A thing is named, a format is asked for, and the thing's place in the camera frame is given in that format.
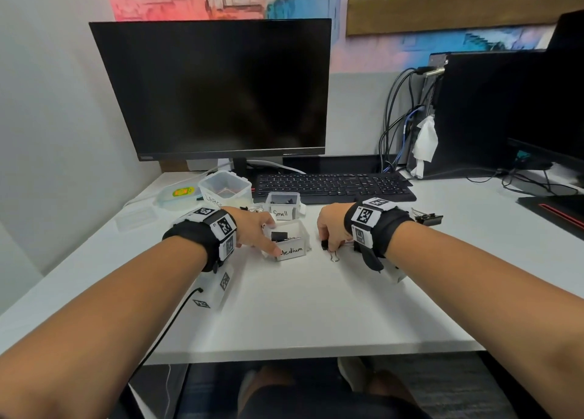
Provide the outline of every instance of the wrist-mounted device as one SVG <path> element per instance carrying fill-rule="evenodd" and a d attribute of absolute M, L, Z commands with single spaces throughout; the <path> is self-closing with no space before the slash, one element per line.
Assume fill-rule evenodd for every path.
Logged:
<path fill-rule="evenodd" d="M 200 207 L 173 222 L 162 239 L 180 236 L 202 245 L 207 251 L 207 265 L 203 272 L 217 269 L 229 257 L 236 245 L 237 225 L 229 213 Z"/>
<path fill-rule="evenodd" d="M 385 252 L 398 226 L 412 218 L 395 202 L 370 198 L 356 202 L 345 215 L 345 230 L 353 234 L 359 244 L 365 264 L 372 270 L 381 271 Z"/>

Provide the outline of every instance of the forearm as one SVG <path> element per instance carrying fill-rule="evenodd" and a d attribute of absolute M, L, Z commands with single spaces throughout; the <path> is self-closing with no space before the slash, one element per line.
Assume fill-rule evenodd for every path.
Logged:
<path fill-rule="evenodd" d="M 386 256 L 551 414 L 584 411 L 583 299 L 414 222 L 398 227 Z"/>
<path fill-rule="evenodd" d="M 171 237 L 70 301 L 0 356 L 0 415 L 106 417 L 206 261 Z"/>

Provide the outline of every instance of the desk surface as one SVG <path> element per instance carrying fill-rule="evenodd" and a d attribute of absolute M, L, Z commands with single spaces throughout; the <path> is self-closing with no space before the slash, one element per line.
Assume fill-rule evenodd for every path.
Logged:
<path fill-rule="evenodd" d="M 186 173 L 164 173 L 151 195 Z M 444 215 L 439 231 L 482 248 L 584 297 L 584 244 L 517 205 L 494 181 L 416 181 L 417 210 Z M 148 206 L 151 200 L 122 210 Z M 410 203 L 402 208 L 409 209 Z M 340 355 L 470 351 L 481 346 L 409 278 L 393 285 L 366 268 L 348 247 L 333 263 L 320 249 L 316 218 L 304 219 L 312 251 L 275 263 L 251 248 L 237 250 L 236 270 L 219 312 L 187 304 L 150 364 L 311 358 Z M 155 208 L 156 223 L 119 233 L 108 221 L 47 277 L 0 316 L 0 353 L 73 297 L 154 245 L 184 212 Z"/>

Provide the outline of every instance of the black computer case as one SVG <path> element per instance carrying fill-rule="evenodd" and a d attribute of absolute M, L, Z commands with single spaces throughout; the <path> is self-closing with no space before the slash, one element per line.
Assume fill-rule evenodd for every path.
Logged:
<path fill-rule="evenodd" d="M 510 112 L 522 82 L 540 50 L 431 54 L 429 66 L 444 68 L 430 76 L 432 88 L 420 119 L 434 115 L 438 147 L 424 166 L 424 178 L 489 176 L 510 168 L 517 150 L 507 144 Z M 414 127 L 412 144 L 419 129 Z M 407 169 L 416 166 L 409 153 Z"/>

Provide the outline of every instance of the keyboard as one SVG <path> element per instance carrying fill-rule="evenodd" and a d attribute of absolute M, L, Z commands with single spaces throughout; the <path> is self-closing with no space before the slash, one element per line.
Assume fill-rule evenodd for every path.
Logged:
<path fill-rule="evenodd" d="M 377 196 L 394 202 L 413 202 L 416 196 L 400 174 L 261 174 L 253 194 L 255 202 L 265 202 L 271 191 L 300 193 L 305 204 L 355 202 Z"/>

